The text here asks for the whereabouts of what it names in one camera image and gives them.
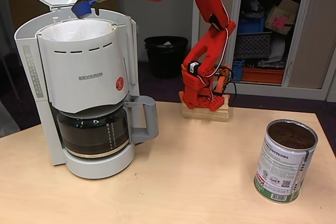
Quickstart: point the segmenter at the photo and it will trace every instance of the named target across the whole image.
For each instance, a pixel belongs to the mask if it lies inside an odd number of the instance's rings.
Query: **blue box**
[[[241,81],[243,78],[245,60],[234,60],[232,64],[233,81]]]
[[[237,34],[263,33],[265,18],[241,18],[238,22]]]

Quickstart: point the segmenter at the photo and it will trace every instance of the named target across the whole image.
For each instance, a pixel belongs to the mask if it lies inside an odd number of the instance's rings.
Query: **red robot arm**
[[[236,24],[229,19],[222,0],[195,1],[202,17],[211,24],[211,27],[183,62],[182,75],[185,88],[180,97],[190,109],[209,108],[211,111],[216,111],[224,104],[224,98],[221,93],[213,90],[214,75],[221,68],[228,38]],[[203,54],[205,54],[204,61],[197,62]]]

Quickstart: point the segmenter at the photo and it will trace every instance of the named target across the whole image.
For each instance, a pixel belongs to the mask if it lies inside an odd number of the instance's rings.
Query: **orange box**
[[[285,70],[244,68],[243,81],[281,84]]]

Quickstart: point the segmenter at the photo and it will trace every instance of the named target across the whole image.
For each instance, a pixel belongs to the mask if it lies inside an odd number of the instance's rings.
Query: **brand logo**
[[[283,157],[283,158],[285,158],[285,159],[288,159],[288,156],[282,155],[281,153],[278,153],[278,152],[274,151],[274,150],[272,149],[272,147],[269,146],[266,142],[265,142],[265,144],[266,144],[266,147],[267,147],[271,152],[273,152],[275,155],[278,155],[278,156],[280,156],[280,157]]]
[[[122,77],[119,77],[117,79],[115,87],[118,91],[122,90],[122,88],[124,87],[124,79]]]
[[[257,172],[257,178],[259,180],[259,182],[264,185],[265,181],[261,178],[261,176],[259,175],[259,173]]]
[[[103,73],[95,73],[95,74],[91,74],[89,76],[79,76],[78,80],[82,81],[82,80],[89,80],[89,79],[93,79],[93,78],[97,78],[97,77],[101,77],[103,76]]]
[[[279,185],[281,181],[276,177],[270,177],[269,179],[273,184]]]

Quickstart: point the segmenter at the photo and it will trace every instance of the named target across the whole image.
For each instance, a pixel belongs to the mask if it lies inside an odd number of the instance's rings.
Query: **black trash bin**
[[[181,73],[188,40],[183,37],[158,36],[145,39],[151,72],[158,78],[172,78]]]

